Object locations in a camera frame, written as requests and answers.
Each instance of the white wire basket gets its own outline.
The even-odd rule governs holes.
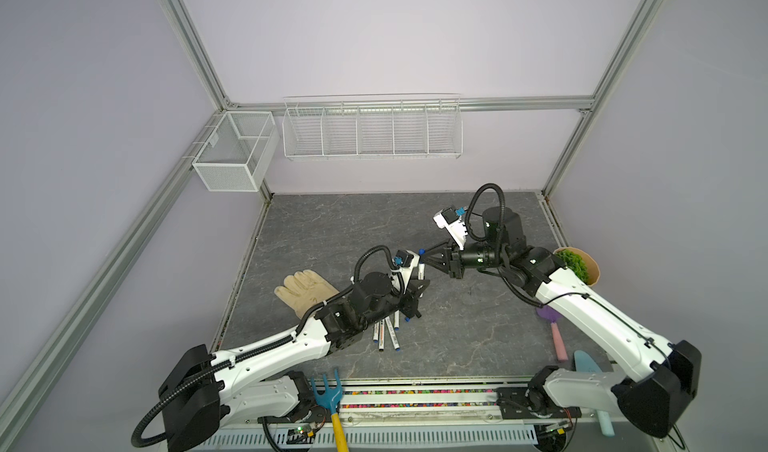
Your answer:
[[[455,158],[462,141],[458,99],[296,104],[283,121],[291,160]]]
[[[227,111],[192,162],[211,191],[258,191],[280,141],[269,111]]]

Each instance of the beige glove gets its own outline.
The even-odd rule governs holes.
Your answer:
[[[275,295],[288,307],[293,308],[298,318],[315,303],[327,300],[337,293],[328,281],[314,271],[305,270],[289,275],[279,287],[275,287]]]

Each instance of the flower pot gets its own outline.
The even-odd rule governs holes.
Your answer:
[[[557,254],[561,250],[568,250],[574,254],[580,255],[581,260],[583,260],[584,264],[587,265],[587,275],[589,275],[589,282],[587,282],[587,285],[591,286],[598,283],[598,280],[600,280],[600,267],[598,267],[598,263],[594,261],[594,259],[590,257],[587,252],[576,247],[560,247],[559,249],[555,250],[554,253]]]

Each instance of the potted plant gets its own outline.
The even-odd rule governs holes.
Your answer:
[[[574,271],[584,284],[595,285],[600,279],[600,267],[589,254],[576,247],[560,247],[554,254]]]

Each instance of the pink handle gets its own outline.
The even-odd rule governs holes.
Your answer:
[[[552,322],[552,341],[554,342],[554,351],[558,353],[558,360],[561,362],[567,361],[568,352],[565,351],[565,344],[560,336],[560,329],[554,322]]]

